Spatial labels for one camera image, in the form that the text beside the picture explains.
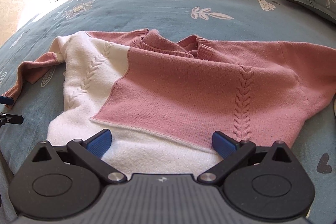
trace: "sweater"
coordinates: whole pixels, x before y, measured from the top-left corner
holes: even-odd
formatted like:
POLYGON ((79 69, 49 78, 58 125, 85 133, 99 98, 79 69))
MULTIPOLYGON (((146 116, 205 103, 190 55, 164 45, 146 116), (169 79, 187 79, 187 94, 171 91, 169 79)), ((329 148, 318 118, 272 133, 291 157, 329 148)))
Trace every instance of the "sweater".
POLYGON ((87 139, 104 128, 114 141, 103 160, 132 173, 193 173, 221 160, 211 147, 220 130, 270 146, 293 144, 304 122, 336 91, 336 50, 304 42, 178 43, 157 30, 77 32, 23 62, 5 96, 15 100, 66 62, 64 112, 48 128, 52 145, 87 139))

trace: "blue bed sheet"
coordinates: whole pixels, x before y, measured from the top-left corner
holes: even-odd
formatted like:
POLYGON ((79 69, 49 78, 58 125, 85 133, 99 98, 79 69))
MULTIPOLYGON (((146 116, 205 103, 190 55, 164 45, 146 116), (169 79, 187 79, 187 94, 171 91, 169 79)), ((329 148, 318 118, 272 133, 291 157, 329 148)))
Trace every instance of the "blue bed sheet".
MULTIPOLYGON (((176 42, 197 34, 212 40, 298 41, 336 48, 333 23, 287 0, 61 0, 59 7, 30 20, 0 48, 0 94, 15 84, 18 65, 48 51, 56 36, 144 28, 158 29, 176 42)), ((0 132, 0 150, 14 174, 63 111, 65 69, 65 64, 53 67, 34 85, 26 83, 9 111, 25 118, 22 125, 8 124, 0 132)), ((315 224, 336 219, 335 132, 331 102, 305 123, 293 146, 316 187, 310 213, 315 224)), ((0 191, 10 215, 5 218, 0 211, 0 222, 7 223, 15 214, 6 187, 0 191)))

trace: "sweater neckline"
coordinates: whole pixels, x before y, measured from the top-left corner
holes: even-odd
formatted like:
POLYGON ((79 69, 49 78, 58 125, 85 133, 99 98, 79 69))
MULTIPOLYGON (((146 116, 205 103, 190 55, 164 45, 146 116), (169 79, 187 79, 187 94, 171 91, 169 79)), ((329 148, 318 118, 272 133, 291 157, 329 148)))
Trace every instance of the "sweater neckline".
POLYGON ((162 54, 180 56, 184 58, 210 60, 214 49, 210 40, 190 35, 178 43, 174 43, 159 34, 155 29, 137 37, 133 47, 162 54))

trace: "blue gripper pad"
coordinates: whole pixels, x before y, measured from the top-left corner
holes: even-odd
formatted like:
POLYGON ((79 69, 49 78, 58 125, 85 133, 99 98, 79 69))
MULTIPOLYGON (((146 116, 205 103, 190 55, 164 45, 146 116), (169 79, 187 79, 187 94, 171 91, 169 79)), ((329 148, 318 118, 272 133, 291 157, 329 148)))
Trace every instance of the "blue gripper pad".
POLYGON ((112 144, 112 134, 108 129, 103 129, 96 135, 85 141, 87 144, 86 150, 101 159, 105 152, 110 148, 112 144))
POLYGON ((226 136, 221 131, 215 131, 212 134, 212 147, 224 159, 236 152, 238 145, 237 141, 226 136))
POLYGON ((12 104, 14 104, 14 100, 11 97, 0 96, 0 104, 11 106, 12 104))

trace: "metal screw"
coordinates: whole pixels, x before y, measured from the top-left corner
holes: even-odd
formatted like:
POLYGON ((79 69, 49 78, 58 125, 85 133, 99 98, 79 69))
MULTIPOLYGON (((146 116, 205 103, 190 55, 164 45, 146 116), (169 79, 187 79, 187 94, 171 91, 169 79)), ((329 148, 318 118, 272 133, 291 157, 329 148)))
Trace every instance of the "metal screw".
POLYGON ((124 178, 124 174, 119 172, 110 173, 107 178, 112 181, 120 181, 124 178))
POLYGON ((213 173, 203 173, 199 178, 203 181, 214 181, 217 177, 213 173))

